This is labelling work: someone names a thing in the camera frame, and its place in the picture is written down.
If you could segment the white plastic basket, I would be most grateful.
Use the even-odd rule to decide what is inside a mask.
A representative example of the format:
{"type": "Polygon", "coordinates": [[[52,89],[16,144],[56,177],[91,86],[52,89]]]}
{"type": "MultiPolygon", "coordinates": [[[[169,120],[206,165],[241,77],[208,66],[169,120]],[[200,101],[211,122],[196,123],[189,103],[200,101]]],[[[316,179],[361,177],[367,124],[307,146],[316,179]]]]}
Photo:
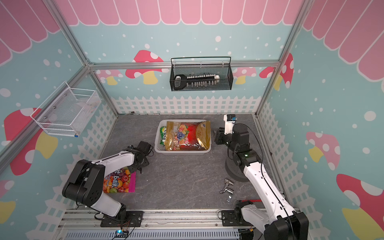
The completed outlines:
{"type": "Polygon", "coordinates": [[[212,139],[211,139],[211,147],[207,151],[190,151],[190,152],[182,152],[182,151],[166,151],[165,146],[160,145],[160,128],[167,125],[167,121],[187,121],[187,122],[200,122],[206,120],[187,120],[187,119],[178,119],[178,120],[162,120],[159,123],[157,134],[155,138],[155,151],[160,154],[169,155],[169,156],[186,156],[186,155],[204,155],[211,151],[212,148],[212,139]]]}

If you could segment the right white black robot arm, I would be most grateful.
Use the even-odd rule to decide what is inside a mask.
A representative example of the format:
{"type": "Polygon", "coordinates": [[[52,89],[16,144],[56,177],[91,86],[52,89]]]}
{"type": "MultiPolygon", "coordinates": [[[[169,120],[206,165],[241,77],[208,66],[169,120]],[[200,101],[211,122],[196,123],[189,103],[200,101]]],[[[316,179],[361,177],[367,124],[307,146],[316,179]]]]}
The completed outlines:
{"type": "Polygon", "coordinates": [[[266,240],[308,239],[307,216],[297,212],[275,186],[265,169],[263,156],[251,149],[251,133],[248,126],[230,121],[215,134],[215,143],[227,146],[225,168],[229,176],[238,182],[250,182],[265,207],[262,211],[251,201],[238,203],[237,222],[251,224],[266,240]]]}

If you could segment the green candy bag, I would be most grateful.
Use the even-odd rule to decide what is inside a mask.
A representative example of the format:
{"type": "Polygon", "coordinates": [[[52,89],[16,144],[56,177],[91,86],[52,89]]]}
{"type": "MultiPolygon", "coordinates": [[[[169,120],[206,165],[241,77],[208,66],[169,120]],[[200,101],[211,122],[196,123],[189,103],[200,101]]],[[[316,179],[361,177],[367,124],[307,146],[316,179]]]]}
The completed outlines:
{"type": "Polygon", "coordinates": [[[163,126],[160,128],[160,145],[164,146],[167,136],[167,127],[163,126]]]}

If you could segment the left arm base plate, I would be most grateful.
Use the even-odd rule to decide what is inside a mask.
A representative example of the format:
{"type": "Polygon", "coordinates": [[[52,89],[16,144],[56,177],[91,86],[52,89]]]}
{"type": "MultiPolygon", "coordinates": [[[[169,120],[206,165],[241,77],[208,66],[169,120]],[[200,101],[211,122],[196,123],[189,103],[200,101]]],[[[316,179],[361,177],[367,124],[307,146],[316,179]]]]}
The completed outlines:
{"type": "Polygon", "coordinates": [[[125,211],[116,217],[104,215],[100,224],[102,228],[140,227],[144,211],[125,211]]]}

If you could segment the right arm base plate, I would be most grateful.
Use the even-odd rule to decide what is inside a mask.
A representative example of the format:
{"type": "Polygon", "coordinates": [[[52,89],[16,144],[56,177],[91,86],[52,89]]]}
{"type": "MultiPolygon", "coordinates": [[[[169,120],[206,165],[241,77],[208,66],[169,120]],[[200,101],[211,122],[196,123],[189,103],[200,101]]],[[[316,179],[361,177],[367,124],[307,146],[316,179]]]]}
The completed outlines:
{"type": "Polygon", "coordinates": [[[223,227],[240,226],[234,210],[221,210],[218,212],[223,227]]]}

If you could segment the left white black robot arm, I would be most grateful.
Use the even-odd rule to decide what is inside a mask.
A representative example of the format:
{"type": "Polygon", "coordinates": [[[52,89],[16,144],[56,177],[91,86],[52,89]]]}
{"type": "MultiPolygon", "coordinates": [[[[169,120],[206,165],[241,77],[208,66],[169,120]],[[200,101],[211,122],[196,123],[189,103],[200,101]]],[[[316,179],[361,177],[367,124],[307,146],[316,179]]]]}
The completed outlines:
{"type": "Polygon", "coordinates": [[[96,210],[113,220],[128,219],[126,206],[103,191],[104,179],[124,167],[131,173],[142,171],[142,168],[149,165],[147,157],[152,151],[153,147],[149,143],[141,141],[136,148],[130,146],[100,160],[78,161],[63,187],[63,197],[96,210]]]}

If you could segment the pink fruit chewy candy bag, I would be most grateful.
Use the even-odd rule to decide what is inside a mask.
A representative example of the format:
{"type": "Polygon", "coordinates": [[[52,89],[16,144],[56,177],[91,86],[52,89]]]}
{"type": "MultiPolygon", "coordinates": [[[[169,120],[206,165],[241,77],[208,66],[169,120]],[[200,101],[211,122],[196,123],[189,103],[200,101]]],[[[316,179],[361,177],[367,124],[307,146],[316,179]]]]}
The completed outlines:
{"type": "Polygon", "coordinates": [[[135,191],[136,172],[131,173],[127,167],[104,177],[103,192],[106,194],[134,193],[135,191]]]}

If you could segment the large gold red candy bag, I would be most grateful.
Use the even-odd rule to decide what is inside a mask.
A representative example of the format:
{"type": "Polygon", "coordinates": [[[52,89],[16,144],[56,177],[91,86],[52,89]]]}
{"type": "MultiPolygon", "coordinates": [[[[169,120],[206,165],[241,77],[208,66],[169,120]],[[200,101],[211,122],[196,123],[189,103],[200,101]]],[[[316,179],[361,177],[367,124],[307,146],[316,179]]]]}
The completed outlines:
{"type": "Polygon", "coordinates": [[[167,121],[166,151],[207,151],[211,147],[211,122],[167,121]]]}

